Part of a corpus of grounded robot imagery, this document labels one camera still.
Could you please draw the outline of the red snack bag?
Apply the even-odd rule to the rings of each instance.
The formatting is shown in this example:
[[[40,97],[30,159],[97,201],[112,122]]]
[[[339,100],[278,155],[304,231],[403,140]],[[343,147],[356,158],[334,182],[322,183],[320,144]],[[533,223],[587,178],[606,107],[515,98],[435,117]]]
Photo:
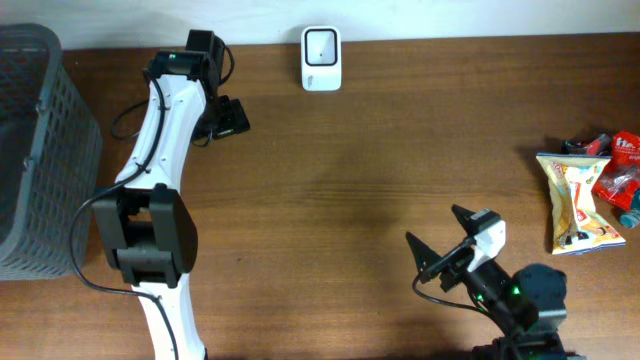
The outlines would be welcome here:
[[[593,193],[624,211],[637,209],[639,136],[627,131],[617,133],[612,140],[611,155]]]

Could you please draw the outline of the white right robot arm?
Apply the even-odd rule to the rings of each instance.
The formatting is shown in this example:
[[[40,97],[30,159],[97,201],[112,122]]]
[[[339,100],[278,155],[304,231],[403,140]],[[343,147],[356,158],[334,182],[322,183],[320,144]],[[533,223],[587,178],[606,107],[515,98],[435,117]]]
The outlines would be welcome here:
[[[440,255],[411,232],[406,241],[416,264],[412,290],[432,303],[469,310],[490,319],[502,332],[476,346],[468,359],[580,359],[565,349],[558,328],[568,317],[567,276],[544,264],[508,274],[496,257],[506,244],[506,222],[490,210],[451,207],[465,231],[459,244]]]

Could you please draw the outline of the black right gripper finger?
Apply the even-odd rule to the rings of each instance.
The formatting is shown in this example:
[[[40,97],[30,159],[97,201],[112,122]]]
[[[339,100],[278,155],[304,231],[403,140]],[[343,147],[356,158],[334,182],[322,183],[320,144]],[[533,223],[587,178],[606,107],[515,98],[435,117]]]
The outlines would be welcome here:
[[[407,231],[405,238],[414,258],[418,273],[422,275],[439,275],[442,272],[442,257],[413,233]]]
[[[481,222],[475,212],[456,204],[451,207],[451,211],[467,235],[480,232]]]

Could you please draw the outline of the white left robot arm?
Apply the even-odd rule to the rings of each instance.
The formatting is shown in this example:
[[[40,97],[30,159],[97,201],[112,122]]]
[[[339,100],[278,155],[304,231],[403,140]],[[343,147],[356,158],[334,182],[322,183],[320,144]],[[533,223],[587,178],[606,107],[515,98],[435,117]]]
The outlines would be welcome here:
[[[182,50],[160,51],[144,70],[149,98],[136,143],[115,184],[91,207],[124,296],[143,308],[157,359],[205,359],[190,295],[196,225],[180,188],[191,146],[251,127],[237,99],[218,93],[233,56],[214,32],[192,30]]]

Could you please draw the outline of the yellow chips bag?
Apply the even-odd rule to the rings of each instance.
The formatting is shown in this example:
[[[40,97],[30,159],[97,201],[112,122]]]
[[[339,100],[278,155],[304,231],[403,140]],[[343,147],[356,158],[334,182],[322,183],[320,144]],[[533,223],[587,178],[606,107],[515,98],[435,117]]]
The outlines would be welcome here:
[[[538,153],[552,203],[553,255],[577,255],[622,247],[626,240],[597,211],[592,194],[611,158]]]

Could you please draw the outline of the green Listerine mouthwash bottle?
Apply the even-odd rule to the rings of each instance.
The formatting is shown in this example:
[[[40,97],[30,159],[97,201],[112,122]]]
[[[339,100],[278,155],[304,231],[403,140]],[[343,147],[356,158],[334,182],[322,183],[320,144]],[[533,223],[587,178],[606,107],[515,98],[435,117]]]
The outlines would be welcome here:
[[[640,224],[640,199],[639,191],[636,191],[633,195],[630,209],[621,214],[619,218],[621,225],[628,229],[633,229]]]

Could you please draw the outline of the black red triangular packet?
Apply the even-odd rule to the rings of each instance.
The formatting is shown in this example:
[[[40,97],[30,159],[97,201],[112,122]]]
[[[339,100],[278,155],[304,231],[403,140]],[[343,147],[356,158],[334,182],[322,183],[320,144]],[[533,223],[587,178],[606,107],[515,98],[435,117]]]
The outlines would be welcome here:
[[[569,155],[609,156],[612,137],[601,134],[592,140],[565,140],[561,152]]]

